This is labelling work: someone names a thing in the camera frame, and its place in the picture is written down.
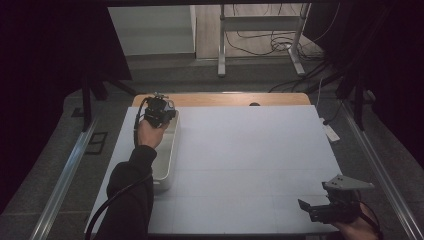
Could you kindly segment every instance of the white table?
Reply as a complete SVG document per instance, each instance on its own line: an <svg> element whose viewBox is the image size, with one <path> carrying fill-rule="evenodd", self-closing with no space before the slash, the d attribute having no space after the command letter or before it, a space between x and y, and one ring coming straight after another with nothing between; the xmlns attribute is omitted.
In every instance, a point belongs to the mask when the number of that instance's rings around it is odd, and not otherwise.
<svg viewBox="0 0 424 240"><path fill-rule="evenodd" d="M156 194L150 233L307 234L297 199L328 204L321 182L341 173L311 105L180 107L175 182ZM94 210L112 169L129 159L137 108L129 108ZM102 217L93 233L97 232Z"/></svg>

